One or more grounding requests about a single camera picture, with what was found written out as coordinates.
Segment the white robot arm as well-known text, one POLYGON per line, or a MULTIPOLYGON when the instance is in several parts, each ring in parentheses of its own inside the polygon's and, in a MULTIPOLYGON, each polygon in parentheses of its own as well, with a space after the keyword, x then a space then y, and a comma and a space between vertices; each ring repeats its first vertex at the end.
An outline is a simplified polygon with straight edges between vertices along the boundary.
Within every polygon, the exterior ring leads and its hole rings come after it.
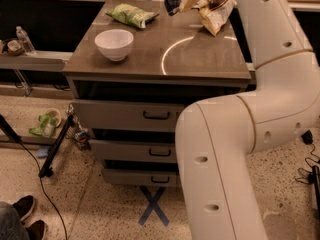
POLYGON ((287 0, 236 0, 256 75, 250 92, 188 106, 175 146, 192 240, 267 240, 246 155, 320 115, 320 67, 287 0))

